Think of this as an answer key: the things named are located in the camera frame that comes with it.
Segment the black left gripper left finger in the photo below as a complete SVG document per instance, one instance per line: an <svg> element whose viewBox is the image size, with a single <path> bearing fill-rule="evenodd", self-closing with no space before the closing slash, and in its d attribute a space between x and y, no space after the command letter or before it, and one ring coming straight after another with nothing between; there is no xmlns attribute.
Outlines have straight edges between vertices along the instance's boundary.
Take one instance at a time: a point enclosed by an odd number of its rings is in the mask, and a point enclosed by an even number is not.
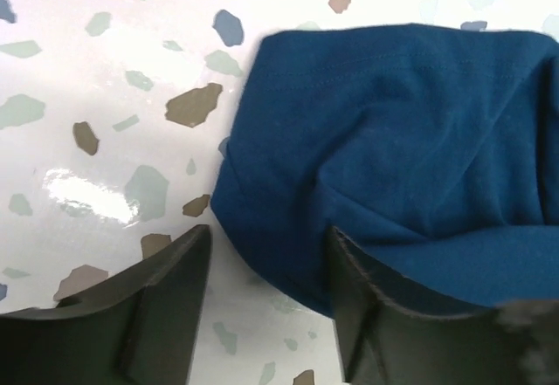
<svg viewBox="0 0 559 385"><path fill-rule="evenodd" d="M210 255L200 224L54 308L3 314L1 382L187 383Z"/></svg>

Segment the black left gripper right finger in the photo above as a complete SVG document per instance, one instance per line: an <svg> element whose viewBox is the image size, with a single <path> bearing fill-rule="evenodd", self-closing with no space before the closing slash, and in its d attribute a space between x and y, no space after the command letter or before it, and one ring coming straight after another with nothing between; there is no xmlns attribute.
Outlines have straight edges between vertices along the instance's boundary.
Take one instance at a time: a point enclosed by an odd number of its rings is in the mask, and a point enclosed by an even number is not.
<svg viewBox="0 0 559 385"><path fill-rule="evenodd" d="M556 384L558 303L467 304L327 233L332 317L349 384Z"/></svg>

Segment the blue t-shirt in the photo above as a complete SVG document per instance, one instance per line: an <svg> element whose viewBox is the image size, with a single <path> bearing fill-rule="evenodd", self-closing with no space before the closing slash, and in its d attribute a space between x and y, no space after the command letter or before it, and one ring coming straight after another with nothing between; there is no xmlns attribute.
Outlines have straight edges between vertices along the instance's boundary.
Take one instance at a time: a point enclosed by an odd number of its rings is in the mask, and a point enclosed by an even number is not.
<svg viewBox="0 0 559 385"><path fill-rule="evenodd" d="M329 313L322 239L480 306L558 295L558 44L420 24L264 38L211 198L241 258Z"/></svg>

